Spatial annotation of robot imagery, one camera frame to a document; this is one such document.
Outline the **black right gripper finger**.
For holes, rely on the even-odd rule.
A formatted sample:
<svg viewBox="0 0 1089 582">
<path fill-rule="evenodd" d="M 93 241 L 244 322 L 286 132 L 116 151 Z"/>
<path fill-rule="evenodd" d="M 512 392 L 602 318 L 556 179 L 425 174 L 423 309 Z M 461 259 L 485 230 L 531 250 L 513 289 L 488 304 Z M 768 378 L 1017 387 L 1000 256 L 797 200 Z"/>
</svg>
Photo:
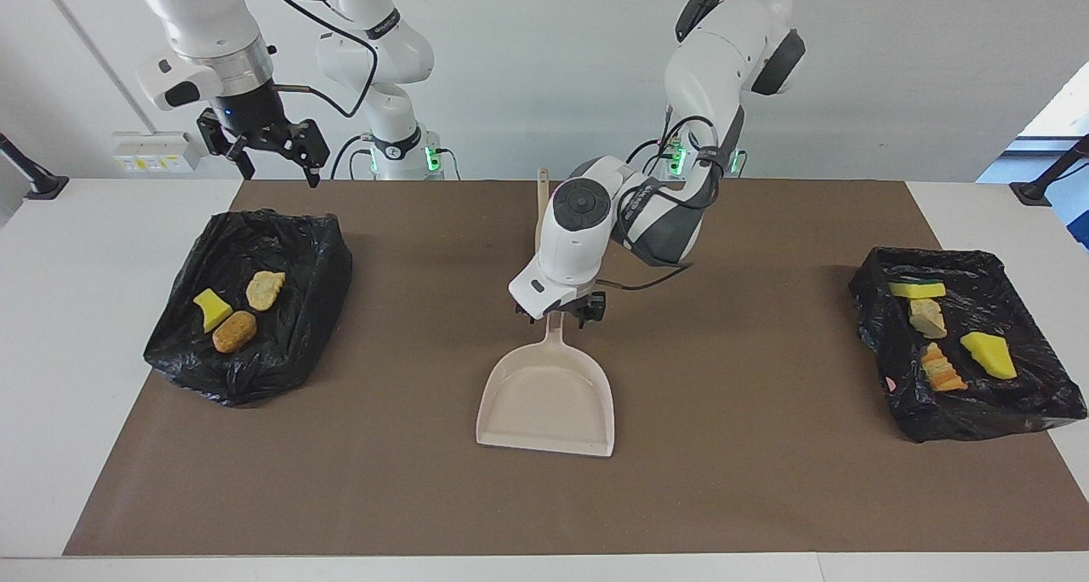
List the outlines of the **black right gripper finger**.
<svg viewBox="0 0 1089 582">
<path fill-rule="evenodd" d="M 330 150 L 322 130 L 314 120 L 289 125 L 289 160 L 302 168 L 311 189 L 319 186 Z"/>
<path fill-rule="evenodd" d="M 196 120 L 198 131 L 201 132 L 201 140 L 211 156 L 223 157 L 234 163 L 245 181 L 249 181 L 255 175 L 255 167 L 249 155 L 248 137 L 238 136 L 237 140 L 229 141 L 223 131 L 221 121 L 215 116 L 215 110 L 203 110 L 201 116 Z"/>
</svg>

